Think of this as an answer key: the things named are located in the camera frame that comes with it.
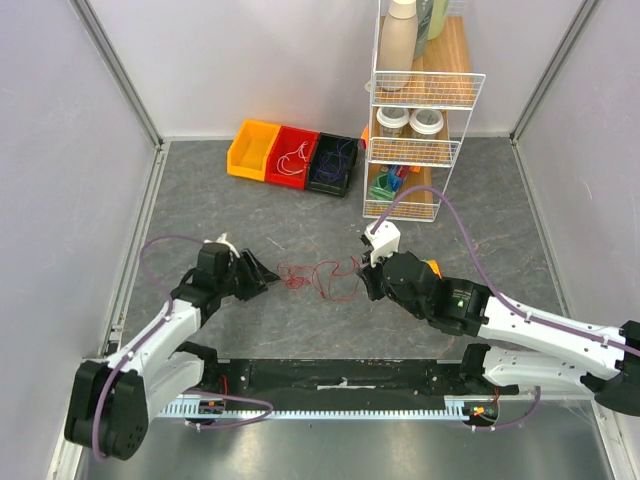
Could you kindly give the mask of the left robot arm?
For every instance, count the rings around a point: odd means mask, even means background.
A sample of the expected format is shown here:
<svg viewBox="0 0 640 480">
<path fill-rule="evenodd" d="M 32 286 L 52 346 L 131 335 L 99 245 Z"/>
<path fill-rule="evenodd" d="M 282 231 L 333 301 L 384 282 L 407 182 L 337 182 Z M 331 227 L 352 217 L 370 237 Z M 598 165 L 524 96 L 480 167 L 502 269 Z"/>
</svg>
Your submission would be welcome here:
<svg viewBox="0 0 640 480">
<path fill-rule="evenodd" d="M 127 460 L 152 420 L 183 392 L 208 393 L 219 382 L 217 353 L 190 336 L 226 297 L 248 301 L 279 276 L 248 249 L 205 242 L 194 267 L 170 291 L 158 315 L 128 344 L 76 370 L 64 437 L 100 458 Z"/>
</svg>

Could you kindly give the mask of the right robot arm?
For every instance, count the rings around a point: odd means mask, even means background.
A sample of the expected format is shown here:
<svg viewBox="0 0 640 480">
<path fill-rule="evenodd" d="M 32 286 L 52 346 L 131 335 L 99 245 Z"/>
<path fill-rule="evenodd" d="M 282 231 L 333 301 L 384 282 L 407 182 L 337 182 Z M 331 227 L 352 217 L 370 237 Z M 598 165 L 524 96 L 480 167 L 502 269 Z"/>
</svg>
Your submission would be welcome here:
<svg viewBox="0 0 640 480">
<path fill-rule="evenodd" d="M 639 324 L 582 323 L 494 293 L 470 280 L 442 277 L 411 252 L 375 257 L 358 271 L 370 300 L 388 298 L 418 320 L 451 336 L 511 343 L 529 349 L 508 359 L 488 346 L 471 346 L 458 368 L 467 392 L 532 385 L 589 392 L 601 406 L 639 414 Z"/>
</svg>

